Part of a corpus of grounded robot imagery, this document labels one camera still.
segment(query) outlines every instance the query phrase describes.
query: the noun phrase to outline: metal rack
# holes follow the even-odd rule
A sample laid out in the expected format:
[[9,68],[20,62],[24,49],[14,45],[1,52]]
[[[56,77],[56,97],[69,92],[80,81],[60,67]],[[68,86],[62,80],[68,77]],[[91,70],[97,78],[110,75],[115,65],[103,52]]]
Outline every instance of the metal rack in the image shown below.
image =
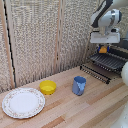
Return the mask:
[[119,44],[117,46],[111,45],[106,54],[97,52],[91,55],[88,62],[80,66],[80,70],[91,74],[106,84],[109,84],[112,79],[120,77],[122,68],[128,61],[128,50],[124,47],[118,47]]

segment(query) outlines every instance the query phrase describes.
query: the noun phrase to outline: wooden table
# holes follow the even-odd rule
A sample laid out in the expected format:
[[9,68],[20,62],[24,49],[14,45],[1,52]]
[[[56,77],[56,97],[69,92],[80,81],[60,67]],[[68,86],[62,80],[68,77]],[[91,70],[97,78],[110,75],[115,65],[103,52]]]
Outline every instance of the wooden table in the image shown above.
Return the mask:
[[[72,93],[73,78],[83,76],[87,83],[82,96]],[[79,67],[58,73],[43,80],[53,80],[57,89],[52,95],[44,95],[44,109],[29,119],[13,119],[1,107],[9,92],[0,95],[0,128],[109,128],[117,120],[128,101],[128,87],[121,78],[109,85],[79,70]],[[23,87],[39,90],[39,83]]]

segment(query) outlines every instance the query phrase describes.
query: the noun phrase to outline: yellow bowl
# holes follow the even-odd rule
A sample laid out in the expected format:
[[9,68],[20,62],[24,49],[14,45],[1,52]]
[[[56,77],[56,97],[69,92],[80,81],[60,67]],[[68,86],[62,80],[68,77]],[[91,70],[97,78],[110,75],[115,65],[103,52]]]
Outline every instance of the yellow bowl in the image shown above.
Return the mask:
[[56,83],[50,80],[45,80],[40,83],[40,90],[45,95],[50,95],[55,92]]

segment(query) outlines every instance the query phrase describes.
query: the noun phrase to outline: blue cup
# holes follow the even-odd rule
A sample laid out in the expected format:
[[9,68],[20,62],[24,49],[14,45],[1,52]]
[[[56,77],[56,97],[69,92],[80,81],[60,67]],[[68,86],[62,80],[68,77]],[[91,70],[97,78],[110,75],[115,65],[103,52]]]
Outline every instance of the blue cup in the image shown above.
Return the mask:
[[86,79],[81,76],[76,76],[73,81],[72,92],[78,96],[84,93]]

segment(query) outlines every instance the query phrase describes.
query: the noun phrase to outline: white plate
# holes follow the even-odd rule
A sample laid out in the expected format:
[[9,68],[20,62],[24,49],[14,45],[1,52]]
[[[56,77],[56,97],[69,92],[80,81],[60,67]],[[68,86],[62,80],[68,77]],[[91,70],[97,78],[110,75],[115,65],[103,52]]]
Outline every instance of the white plate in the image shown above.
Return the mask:
[[13,118],[29,118],[44,107],[45,98],[33,88],[18,88],[7,94],[2,102],[3,111]]

